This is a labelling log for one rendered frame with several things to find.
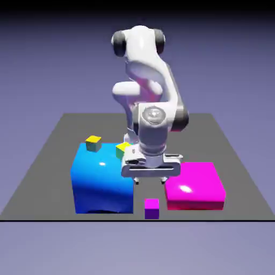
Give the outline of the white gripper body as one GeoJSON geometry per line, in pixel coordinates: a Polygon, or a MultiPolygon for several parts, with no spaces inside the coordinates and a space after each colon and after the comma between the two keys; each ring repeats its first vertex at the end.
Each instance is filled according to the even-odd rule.
{"type": "Polygon", "coordinates": [[[121,174],[123,177],[171,177],[180,174],[183,155],[163,154],[146,156],[146,159],[125,160],[122,158],[121,174]]]}

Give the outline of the large blue box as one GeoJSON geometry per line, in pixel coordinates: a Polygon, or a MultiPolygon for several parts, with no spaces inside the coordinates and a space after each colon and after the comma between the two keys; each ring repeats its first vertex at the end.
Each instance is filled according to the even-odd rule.
{"type": "Polygon", "coordinates": [[[81,143],[71,170],[75,212],[133,213],[133,180],[121,175],[116,143],[103,143],[97,152],[81,143]]]}

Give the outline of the large magenta box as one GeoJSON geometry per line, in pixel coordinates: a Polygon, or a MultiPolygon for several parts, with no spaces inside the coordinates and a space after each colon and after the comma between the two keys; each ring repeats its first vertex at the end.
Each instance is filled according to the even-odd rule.
{"type": "Polygon", "coordinates": [[[212,162],[184,162],[164,185],[168,210],[222,210],[226,191],[212,162]]]}

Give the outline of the small magenta cube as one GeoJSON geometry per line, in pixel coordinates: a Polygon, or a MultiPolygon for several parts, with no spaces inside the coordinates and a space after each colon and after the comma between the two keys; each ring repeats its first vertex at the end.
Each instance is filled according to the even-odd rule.
{"type": "Polygon", "coordinates": [[[159,219],[160,205],[159,199],[145,199],[144,200],[144,218],[145,219],[159,219]]]}

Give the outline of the small yellow cube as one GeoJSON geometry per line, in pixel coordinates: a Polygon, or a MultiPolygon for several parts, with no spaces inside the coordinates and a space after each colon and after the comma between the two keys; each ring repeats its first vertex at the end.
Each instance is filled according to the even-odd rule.
{"type": "Polygon", "coordinates": [[[125,153],[125,149],[131,145],[132,144],[128,143],[128,142],[123,142],[123,143],[116,145],[116,147],[115,147],[116,157],[118,159],[122,160],[124,153],[125,153]]]}
{"type": "Polygon", "coordinates": [[[87,151],[97,152],[102,146],[102,137],[91,135],[85,140],[87,151]]]}

